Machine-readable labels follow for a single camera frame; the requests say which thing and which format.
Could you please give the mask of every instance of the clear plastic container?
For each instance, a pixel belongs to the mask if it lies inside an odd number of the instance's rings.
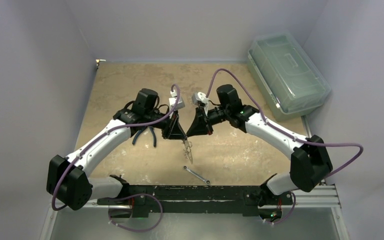
[[[257,37],[249,53],[284,114],[325,102],[331,87],[290,33]]]

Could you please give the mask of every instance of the robotic arm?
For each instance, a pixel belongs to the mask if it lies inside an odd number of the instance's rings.
[[[187,142],[187,136],[179,123],[178,110],[185,106],[182,98],[175,104],[177,93],[171,92],[169,108],[174,108],[171,116],[158,122],[152,127],[161,129],[162,137],[169,140]],[[122,190],[122,182],[117,177],[89,178],[96,166],[110,154],[118,145],[134,136],[142,127],[123,127],[126,124],[148,123],[162,118],[165,114],[156,108],[159,103],[158,93],[143,88],[137,94],[136,100],[129,102],[109,121],[88,143],[66,157],[56,155],[49,163],[46,191],[53,194],[57,182],[69,164],[79,158],[63,180],[56,194],[57,198],[73,210],[80,209],[89,199],[116,197]]]
[[[295,139],[285,137],[262,119],[258,109],[250,105],[243,105],[232,85],[222,85],[217,88],[216,92],[220,104],[211,110],[208,110],[210,100],[204,93],[198,92],[192,96],[192,102],[198,107],[195,109],[192,125],[186,133],[188,137],[211,135],[213,125],[229,121],[232,127],[271,144],[291,161],[289,172],[275,174],[260,186],[260,194],[254,196],[261,198],[260,206],[291,190],[300,189],[310,192],[333,170],[325,147],[295,141],[298,138],[308,142],[323,143],[320,137],[313,135],[311,138],[307,138],[266,119],[277,128],[294,135]]]

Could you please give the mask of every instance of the plastic storage box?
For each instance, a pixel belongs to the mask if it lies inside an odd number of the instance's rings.
[[[277,121],[311,113],[331,91],[289,33],[257,37],[248,53],[248,68]]]

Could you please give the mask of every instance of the wooden surface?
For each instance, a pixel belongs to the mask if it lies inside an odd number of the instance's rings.
[[[158,92],[160,104],[168,103],[170,87],[178,84],[186,107],[179,110],[180,124],[186,132],[195,116],[191,96],[194,92],[206,93],[215,70],[232,71],[261,105],[264,113],[274,120],[269,107],[245,64],[145,64],[102,63],[77,140],[77,148],[83,146],[102,130],[114,113],[136,98],[142,88]],[[217,75],[209,98],[218,102],[216,89],[232,84],[243,104],[253,105],[241,87],[225,72]],[[301,118],[281,123],[284,127],[305,135]],[[131,184],[144,185],[203,185],[204,182],[183,170],[187,165],[212,185],[260,185],[274,173],[288,172],[289,160],[263,140],[220,123],[213,127],[211,136],[193,136],[193,164],[183,154],[180,140],[164,140],[156,129],[157,147],[153,147],[152,135],[146,130],[132,145],[132,138],[119,145],[93,171],[91,177],[122,175]]]

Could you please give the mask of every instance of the metal frame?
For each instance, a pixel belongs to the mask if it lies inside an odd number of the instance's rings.
[[[310,137],[311,131],[306,116],[302,116],[302,124],[304,126],[306,135]],[[330,208],[332,210],[333,222],[335,224],[338,236],[340,240],[349,240],[349,234],[345,226],[341,203],[338,197],[338,192],[335,185],[326,185],[325,181],[321,182],[321,185],[316,186],[311,192],[303,192],[301,190],[293,191],[296,196],[296,208]],[[291,205],[282,206],[283,208],[290,208]],[[88,201],[83,208],[103,208],[103,209],[129,209],[128,205],[98,205],[96,200]],[[265,205],[259,207],[259,209],[273,209],[274,205]],[[52,231],[54,228],[55,220],[58,212],[52,210],[49,206],[46,214],[46,219],[43,224],[43,229],[40,234],[40,240],[50,240]]]

